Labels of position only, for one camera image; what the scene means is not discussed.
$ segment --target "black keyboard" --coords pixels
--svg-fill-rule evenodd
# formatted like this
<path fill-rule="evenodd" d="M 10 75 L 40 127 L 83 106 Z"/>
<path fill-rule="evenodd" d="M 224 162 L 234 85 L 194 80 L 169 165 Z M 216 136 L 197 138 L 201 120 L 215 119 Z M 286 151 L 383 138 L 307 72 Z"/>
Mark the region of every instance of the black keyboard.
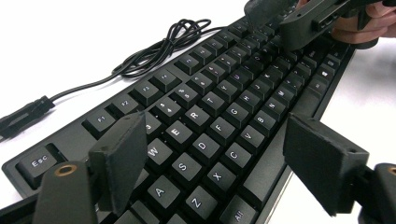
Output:
<path fill-rule="evenodd" d="M 130 206 L 102 223 L 254 223 L 269 218 L 290 168 L 289 112 L 319 119 L 353 49 L 324 34 L 282 49 L 278 25 L 242 18 L 3 165 L 22 197 L 63 161 L 84 161 L 121 117 L 146 112 L 148 161 Z"/>

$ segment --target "cable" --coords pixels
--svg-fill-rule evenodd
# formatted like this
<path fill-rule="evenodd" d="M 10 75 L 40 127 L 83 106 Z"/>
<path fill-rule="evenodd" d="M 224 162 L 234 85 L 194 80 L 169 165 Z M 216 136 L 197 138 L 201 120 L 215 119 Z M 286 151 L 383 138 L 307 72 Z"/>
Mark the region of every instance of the cable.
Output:
<path fill-rule="evenodd" d="M 166 38 L 129 56 L 123 63 L 114 68 L 109 77 L 60 92 L 51 98 L 43 96 L 40 99 L 24 106 L 20 110 L 1 118 L 0 139 L 2 139 L 2 137 L 12 137 L 16 135 L 22 128 L 27 128 L 29 124 L 33 123 L 32 121 L 41 118 L 50 109 L 55 107 L 54 102 L 56 100 L 70 93 L 104 84 L 118 76 L 125 78 L 142 77 L 147 72 L 163 63 L 163 61 L 165 61 L 168 57 L 172 56 L 173 52 L 191 46 L 196 41 L 198 41 L 202 35 L 223 28 L 217 27 L 204 30 L 210 25 L 210 23 L 211 20 L 208 19 L 199 21 L 185 19 L 180 20 L 169 28 Z"/>

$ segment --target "white background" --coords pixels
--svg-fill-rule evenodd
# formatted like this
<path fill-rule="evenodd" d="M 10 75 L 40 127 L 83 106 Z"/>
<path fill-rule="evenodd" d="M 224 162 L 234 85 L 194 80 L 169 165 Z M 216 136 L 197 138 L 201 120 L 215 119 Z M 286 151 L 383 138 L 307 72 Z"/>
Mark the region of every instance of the white background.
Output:
<path fill-rule="evenodd" d="M 43 95 L 109 76 L 130 54 L 163 39 L 180 19 L 225 26 L 246 1 L 0 1 L 0 118 Z M 395 43 L 360 51 L 322 121 L 371 152 L 369 165 L 396 163 Z M 63 98 L 41 122 L 0 143 L 0 164 L 59 130 L 131 83 L 116 79 Z M 0 208 L 20 200 L 0 173 Z M 328 217 L 294 176 L 272 223 L 357 223 Z"/>

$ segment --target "human hand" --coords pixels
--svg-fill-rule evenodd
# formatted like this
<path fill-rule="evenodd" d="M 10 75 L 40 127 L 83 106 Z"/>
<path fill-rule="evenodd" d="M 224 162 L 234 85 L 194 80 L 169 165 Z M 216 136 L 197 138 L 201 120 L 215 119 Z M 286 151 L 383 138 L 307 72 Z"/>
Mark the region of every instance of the human hand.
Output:
<path fill-rule="evenodd" d="M 309 0 L 300 0 L 297 8 L 305 5 Z M 358 31 L 358 18 L 339 18 L 332 29 L 334 39 L 350 44 L 365 43 L 379 37 L 396 37 L 396 7 L 384 7 L 382 2 L 373 3 L 366 7 L 371 20 L 364 29 Z"/>

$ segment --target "keyboard frame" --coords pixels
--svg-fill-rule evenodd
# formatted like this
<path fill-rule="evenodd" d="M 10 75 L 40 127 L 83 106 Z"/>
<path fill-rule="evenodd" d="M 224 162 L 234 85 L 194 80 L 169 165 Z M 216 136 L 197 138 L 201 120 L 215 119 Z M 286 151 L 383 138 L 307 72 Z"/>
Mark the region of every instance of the keyboard frame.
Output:
<path fill-rule="evenodd" d="M 7 161 L 6 163 L 3 164 L 2 170 L 6 174 L 7 178 L 9 181 L 12 183 L 12 185 L 15 187 L 15 189 L 18 191 L 18 193 L 22 196 L 22 198 L 27 198 L 32 195 L 37 194 L 40 189 L 32 189 L 30 185 L 27 183 L 27 181 L 24 179 L 24 177 L 21 175 L 21 173 L 17 170 L 16 165 L 18 162 L 24 158 L 26 155 L 34 152 L 40 147 L 45 147 L 47 145 L 53 144 L 56 145 L 57 149 L 62 152 L 64 157 L 68 161 L 85 161 L 87 159 L 87 153 L 88 150 L 96 143 L 96 139 L 82 126 L 82 122 L 86 120 L 90 115 L 92 115 L 97 109 L 104 109 L 107 106 L 109 106 L 117 96 L 121 94 L 127 94 L 128 92 L 131 92 L 134 88 L 134 86 L 141 81 L 144 80 L 149 80 L 152 78 L 156 73 L 160 72 L 161 69 L 166 69 L 169 72 L 171 72 L 173 75 L 178 77 L 181 80 L 181 83 L 178 84 L 178 86 L 185 84 L 187 81 L 190 80 L 191 76 L 185 74 L 183 71 L 181 71 L 179 68 L 175 66 L 175 62 L 185 54 L 191 53 L 194 48 L 198 45 L 203 45 L 206 43 L 211 36 L 209 36 L 206 40 L 199 42 L 192 46 L 191 48 L 185 50 L 182 52 L 179 56 L 176 58 L 172 59 L 171 61 L 161 65 L 159 68 L 157 68 L 155 71 L 152 71 L 148 73 L 146 76 L 141 77 L 139 80 L 131 84 L 130 86 L 126 87 L 122 91 L 118 92 L 114 96 L 110 97 L 109 99 L 103 101 L 101 104 L 97 105 L 96 107 L 92 108 L 90 111 L 87 113 L 81 115 L 80 117 L 76 118 L 75 120 L 71 121 L 67 125 L 63 126 L 60 130 L 57 132 L 51 134 L 50 136 L 44 138 L 43 140 L 39 141 L 35 145 L 27 148 L 24 150 L 21 154 L 17 155 L 16 157 L 12 158 L 11 160 Z M 329 88 L 327 89 L 324 97 L 322 98 L 322 101 L 320 102 L 317 111 L 315 113 L 314 118 L 315 119 L 320 119 L 321 116 L 323 115 L 327 104 L 330 102 L 332 98 L 332 94 L 334 93 L 338 82 L 340 81 L 345 69 L 347 68 L 347 65 L 351 58 L 353 57 L 354 54 L 354 49 L 349 48 L 349 50 L 346 53 L 346 56 L 342 63 L 340 64 L 339 69 L 337 70 L 337 73 L 335 74 L 333 81 Z M 203 66 L 198 72 L 202 71 L 205 69 L 205 66 Z M 168 93 L 165 93 L 159 100 L 161 100 L 163 97 L 169 96 L 172 92 L 169 91 Z M 158 102 L 156 101 L 149 107 L 145 109 L 145 111 L 150 111 L 152 107 L 156 105 Z M 282 121 L 279 123 L 278 128 L 276 129 L 276 132 L 278 131 L 279 127 L 282 126 L 282 124 L 285 122 L 285 118 L 282 119 Z M 69 148 L 81 148 L 81 151 L 79 154 L 75 154 L 76 150 L 70 150 Z M 257 223 L 262 223 L 265 220 L 268 220 L 271 216 L 271 214 L 274 212 L 277 201 L 280 199 L 282 191 L 284 188 L 287 186 L 287 183 L 290 179 L 291 175 L 291 169 L 287 166 L 286 169 L 283 171 L 283 174 L 281 177 L 278 179 L 275 188 L 273 189 L 273 192 L 271 193 L 270 198 L 268 199 L 266 205 L 262 209 L 258 219 Z"/>

